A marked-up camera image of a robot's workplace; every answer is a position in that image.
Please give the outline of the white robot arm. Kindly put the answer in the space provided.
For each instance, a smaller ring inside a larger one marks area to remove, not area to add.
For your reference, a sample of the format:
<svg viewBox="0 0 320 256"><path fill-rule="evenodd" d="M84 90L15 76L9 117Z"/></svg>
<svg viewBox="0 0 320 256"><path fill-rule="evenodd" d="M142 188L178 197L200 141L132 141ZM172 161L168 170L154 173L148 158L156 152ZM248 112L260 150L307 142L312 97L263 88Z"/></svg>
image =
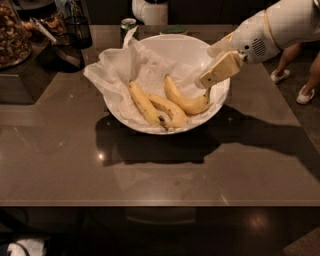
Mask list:
<svg viewBox="0 0 320 256"><path fill-rule="evenodd" d="M239 73L244 64L262 63L293 44L319 40L319 8L319 0L280 0L248 18L208 48L212 62L196 86L210 88Z"/></svg>

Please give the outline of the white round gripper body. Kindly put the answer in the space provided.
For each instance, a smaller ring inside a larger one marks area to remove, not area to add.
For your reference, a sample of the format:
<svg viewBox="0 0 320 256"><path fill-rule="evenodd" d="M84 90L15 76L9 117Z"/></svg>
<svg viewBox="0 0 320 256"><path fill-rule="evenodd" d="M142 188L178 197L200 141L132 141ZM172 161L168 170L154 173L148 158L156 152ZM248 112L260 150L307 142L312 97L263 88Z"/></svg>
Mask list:
<svg viewBox="0 0 320 256"><path fill-rule="evenodd" d="M262 63L280 52L272 37L265 11L242 22L233 33L231 45L247 63Z"/></svg>

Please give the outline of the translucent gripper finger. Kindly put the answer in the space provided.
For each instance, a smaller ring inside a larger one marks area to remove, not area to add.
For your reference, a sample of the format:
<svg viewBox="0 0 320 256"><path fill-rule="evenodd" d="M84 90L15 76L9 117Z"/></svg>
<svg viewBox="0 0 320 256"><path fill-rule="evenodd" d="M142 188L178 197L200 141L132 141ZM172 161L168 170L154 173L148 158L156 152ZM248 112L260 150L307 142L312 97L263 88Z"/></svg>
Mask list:
<svg viewBox="0 0 320 256"><path fill-rule="evenodd" d="M226 53L228 51L231 51L233 49L233 46L231 44L232 37L233 37L233 33L230 33L226 35L224 38L222 38L221 40L211 45L207 49L208 55L211 58L214 58L221 53Z"/></svg>

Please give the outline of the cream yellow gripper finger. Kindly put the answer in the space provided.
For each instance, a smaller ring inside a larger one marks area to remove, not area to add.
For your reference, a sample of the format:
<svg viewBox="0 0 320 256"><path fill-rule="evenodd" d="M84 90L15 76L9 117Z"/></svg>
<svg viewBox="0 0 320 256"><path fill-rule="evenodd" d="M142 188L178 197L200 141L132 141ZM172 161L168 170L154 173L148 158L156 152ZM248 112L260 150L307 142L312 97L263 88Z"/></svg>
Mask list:
<svg viewBox="0 0 320 256"><path fill-rule="evenodd" d="M239 73L243 64L243 56L237 51L223 53L200 73L195 79L195 85L201 89L211 88Z"/></svg>

